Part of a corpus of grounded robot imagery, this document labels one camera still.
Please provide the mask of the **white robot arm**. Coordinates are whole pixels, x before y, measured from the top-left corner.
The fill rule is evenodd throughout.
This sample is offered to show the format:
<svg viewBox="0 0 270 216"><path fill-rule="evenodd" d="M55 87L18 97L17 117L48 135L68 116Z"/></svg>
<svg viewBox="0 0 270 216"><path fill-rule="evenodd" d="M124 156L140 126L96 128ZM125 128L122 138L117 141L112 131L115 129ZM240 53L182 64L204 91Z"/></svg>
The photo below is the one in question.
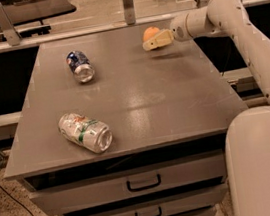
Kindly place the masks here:
<svg viewBox="0 0 270 216"><path fill-rule="evenodd" d="M226 135L226 166L235 216L270 216L270 39L250 22L241 0L210 0L143 40L144 50L174 41L227 37L260 90L264 106L236 116Z"/></svg>

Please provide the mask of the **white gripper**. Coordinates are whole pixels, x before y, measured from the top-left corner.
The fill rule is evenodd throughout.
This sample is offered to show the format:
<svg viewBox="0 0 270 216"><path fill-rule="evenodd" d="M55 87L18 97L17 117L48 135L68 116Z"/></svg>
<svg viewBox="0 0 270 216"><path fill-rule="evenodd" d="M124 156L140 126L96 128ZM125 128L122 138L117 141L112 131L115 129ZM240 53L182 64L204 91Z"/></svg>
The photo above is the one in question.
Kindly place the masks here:
<svg viewBox="0 0 270 216"><path fill-rule="evenodd" d="M188 41L193 38L187 26L189 14L185 13L173 18L170 23L169 29L162 29L153 35L149 35L143 41L143 49L154 50L163 46L168 46L175 39L176 41Z"/></svg>

